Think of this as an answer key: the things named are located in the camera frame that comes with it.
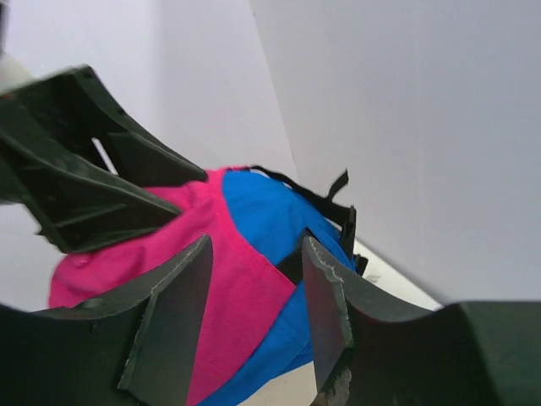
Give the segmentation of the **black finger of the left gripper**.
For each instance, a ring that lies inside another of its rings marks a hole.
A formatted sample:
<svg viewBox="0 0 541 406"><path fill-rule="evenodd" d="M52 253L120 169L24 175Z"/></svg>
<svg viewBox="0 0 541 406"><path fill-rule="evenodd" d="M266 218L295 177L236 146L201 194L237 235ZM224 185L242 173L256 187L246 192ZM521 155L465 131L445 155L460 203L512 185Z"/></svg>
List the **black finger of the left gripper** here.
<svg viewBox="0 0 541 406"><path fill-rule="evenodd" d="M207 180L204 169L134 120L92 67L50 74L37 87L46 105L38 117L69 151L101 166L99 154L90 150L92 140L99 140L117 174L138 186L181 186Z"/></svg>

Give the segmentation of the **magenta cap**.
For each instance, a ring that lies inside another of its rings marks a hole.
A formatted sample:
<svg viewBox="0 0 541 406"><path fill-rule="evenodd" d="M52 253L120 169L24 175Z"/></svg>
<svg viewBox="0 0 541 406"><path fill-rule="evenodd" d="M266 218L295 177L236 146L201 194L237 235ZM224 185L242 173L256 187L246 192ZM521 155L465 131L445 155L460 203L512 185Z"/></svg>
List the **magenta cap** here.
<svg viewBox="0 0 541 406"><path fill-rule="evenodd" d="M190 405L200 405L240 369L293 292L293 284L235 229L221 195L223 175L231 170L211 171L204 182L152 188L153 195L180 209L178 217L147 236L66 255L50 285L50 307L73 307L153 270L198 237L210 236L213 265L187 399Z"/></svg>

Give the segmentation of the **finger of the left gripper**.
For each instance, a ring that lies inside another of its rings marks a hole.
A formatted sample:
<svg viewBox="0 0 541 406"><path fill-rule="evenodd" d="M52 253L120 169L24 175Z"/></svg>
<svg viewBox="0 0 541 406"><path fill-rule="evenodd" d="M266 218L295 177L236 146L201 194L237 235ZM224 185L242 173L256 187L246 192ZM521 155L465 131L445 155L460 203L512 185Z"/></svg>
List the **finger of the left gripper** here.
<svg viewBox="0 0 541 406"><path fill-rule="evenodd" d="M177 217L173 204L69 151L42 127L42 206L26 207L39 234L63 253L99 250L153 233Z"/></svg>

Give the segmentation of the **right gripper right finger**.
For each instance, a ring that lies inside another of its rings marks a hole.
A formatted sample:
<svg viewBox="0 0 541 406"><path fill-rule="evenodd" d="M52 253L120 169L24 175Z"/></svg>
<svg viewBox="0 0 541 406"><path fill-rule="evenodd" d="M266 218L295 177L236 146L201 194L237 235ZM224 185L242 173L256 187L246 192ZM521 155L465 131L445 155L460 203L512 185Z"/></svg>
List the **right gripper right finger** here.
<svg viewBox="0 0 541 406"><path fill-rule="evenodd" d="M303 242L317 405L537 405L540 305L426 310Z"/></svg>

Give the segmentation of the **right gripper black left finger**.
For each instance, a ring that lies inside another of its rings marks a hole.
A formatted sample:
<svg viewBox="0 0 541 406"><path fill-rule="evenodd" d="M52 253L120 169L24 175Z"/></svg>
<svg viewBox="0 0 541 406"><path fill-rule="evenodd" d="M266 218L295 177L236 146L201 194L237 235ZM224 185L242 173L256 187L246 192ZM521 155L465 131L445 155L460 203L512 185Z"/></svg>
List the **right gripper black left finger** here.
<svg viewBox="0 0 541 406"><path fill-rule="evenodd" d="M73 308L3 306L2 404L186 404L212 261L203 236Z"/></svg>

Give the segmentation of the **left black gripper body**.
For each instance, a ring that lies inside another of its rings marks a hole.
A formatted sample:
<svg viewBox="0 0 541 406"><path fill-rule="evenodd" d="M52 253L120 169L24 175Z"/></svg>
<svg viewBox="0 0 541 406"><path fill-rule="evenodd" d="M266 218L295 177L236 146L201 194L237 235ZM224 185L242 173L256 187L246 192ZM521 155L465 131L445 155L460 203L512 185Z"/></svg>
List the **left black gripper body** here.
<svg viewBox="0 0 541 406"><path fill-rule="evenodd" d="M36 84L1 94L1 203L42 206L42 127L34 117Z"/></svg>

